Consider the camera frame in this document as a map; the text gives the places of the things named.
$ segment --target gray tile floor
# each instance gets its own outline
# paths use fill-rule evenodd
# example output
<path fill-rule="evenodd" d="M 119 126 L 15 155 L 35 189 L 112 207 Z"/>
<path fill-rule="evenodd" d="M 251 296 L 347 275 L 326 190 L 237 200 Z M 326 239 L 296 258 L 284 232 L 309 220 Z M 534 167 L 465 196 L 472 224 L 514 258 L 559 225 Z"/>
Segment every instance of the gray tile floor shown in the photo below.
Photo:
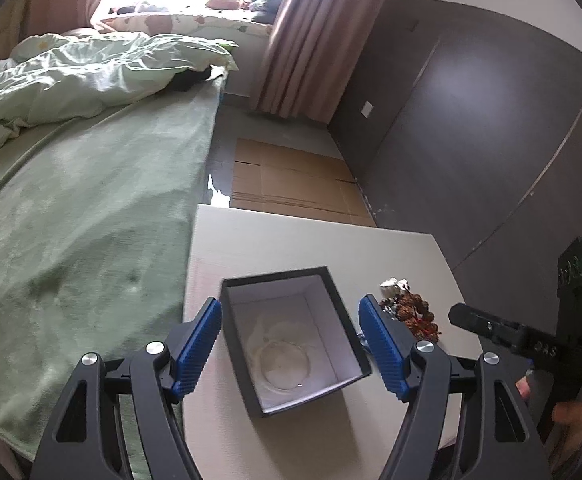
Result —
<path fill-rule="evenodd" d="M 235 142 L 252 139 L 319 155 L 342 158 L 325 126 L 301 120 L 284 120 L 252 112 L 244 108 L 221 104 L 215 118 L 215 128 L 207 160 L 205 181 L 213 186 L 203 203 L 228 206 L 233 180 Z"/>

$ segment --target table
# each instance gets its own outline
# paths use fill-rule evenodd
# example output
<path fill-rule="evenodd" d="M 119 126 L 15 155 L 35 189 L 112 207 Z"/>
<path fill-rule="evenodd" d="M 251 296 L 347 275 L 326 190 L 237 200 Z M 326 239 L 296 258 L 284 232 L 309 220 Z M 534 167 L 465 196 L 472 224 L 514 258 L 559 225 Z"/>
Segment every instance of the table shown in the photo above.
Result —
<path fill-rule="evenodd" d="M 407 278 L 429 301 L 440 346 L 477 358 L 478 338 L 449 324 L 463 301 L 433 236 L 200 205 L 194 227 L 184 319 L 222 279 L 327 266 L 357 326 L 357 304 L 378 283 Z M 207 480 L 377 480 L 407 404 L 373 374 L 340 392 L 270 418 L 250 419 L 222 335 L 193 394 L 183 402 L 185 438 Z M 460 395 L 449 397 L 441 442 L 456 434 Z"/>

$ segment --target black-rimmed box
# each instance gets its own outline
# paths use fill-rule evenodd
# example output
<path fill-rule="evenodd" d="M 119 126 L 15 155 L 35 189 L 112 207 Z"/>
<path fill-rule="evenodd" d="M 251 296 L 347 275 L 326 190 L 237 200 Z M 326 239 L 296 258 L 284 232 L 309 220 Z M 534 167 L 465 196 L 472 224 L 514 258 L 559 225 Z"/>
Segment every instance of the black-rimmed box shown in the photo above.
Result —
<path fill-rule="evenodd" d="M 223 331 L 250 416 L 270 416 L 371 374 L 327 267 L 224 280 Z"/>

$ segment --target green blanket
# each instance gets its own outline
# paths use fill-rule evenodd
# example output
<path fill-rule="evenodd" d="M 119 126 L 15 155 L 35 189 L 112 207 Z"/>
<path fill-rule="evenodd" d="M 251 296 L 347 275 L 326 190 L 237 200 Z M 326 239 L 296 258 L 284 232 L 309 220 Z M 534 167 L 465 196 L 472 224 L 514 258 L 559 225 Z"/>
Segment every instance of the green blanket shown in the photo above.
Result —
<path fill-rule="evenodd" d="M 124 357 L 181 322 L 223 81 L 38 126 L 0 150 L 0 436 L 25 456 L 81 355 Z"/>
<path fill-rule="evenodd" d="M 114 32 L 79 40 L 31 36 L 0 62 L 0 147 L 23 126 L 95 117 L 165 88 L 184 70 L 237 70 L 231 42 Z"/>

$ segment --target silver bolt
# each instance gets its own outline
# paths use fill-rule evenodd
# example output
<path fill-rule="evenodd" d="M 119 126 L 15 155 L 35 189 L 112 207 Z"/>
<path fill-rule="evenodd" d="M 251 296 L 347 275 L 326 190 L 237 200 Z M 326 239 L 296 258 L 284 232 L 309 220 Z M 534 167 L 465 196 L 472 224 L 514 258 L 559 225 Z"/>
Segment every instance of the silver bolt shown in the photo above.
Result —
<path fill-rule="evenodd" d="M 484 359 L 484 362 L 488 365 L 497 365 L 500 362 L 498 355 L 493 352 L 487 352 L 482 356 L 482 359 Z"/>
<path fill-rule="evenodd" d="M 82 364 L 90 366 L 98 362 L 98 355 L 94 354 L 93 352 L 89 352 L 88 354 L 84 354 L 82 356 Z"/>
<path fill-rule="evenodd" d="M 151 355 L 161 354 L 164 351 L 164 344 L 160 341 L 153 341 L 146 346 L 146 351 Z"/>
<path fill-rule="evenodd" d="M 420 352 L 430 354 L 433 352 L 433 343 L 431 341 L 418 341 L 415 344 L 415 348 L 417 348 Z"/>

